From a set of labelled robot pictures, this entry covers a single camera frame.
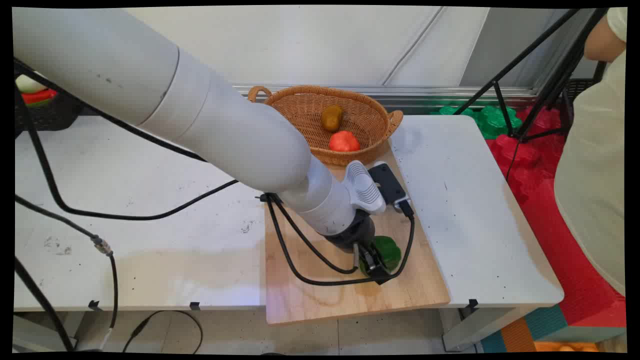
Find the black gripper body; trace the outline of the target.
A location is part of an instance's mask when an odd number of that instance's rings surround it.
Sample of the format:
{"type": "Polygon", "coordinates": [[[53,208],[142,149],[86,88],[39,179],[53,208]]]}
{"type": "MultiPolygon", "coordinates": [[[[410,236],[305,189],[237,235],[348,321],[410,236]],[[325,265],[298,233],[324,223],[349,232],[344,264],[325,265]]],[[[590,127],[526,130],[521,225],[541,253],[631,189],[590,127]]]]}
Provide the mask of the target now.
{"type": "Polygon", "coordinates": [[[375,239],[375,224],[368,212],[357,210],[352,223],[345,230],[335,235],[325,235],[325,239],[346,253],[354,251],[354,244],[370,253],[375,239]]]}

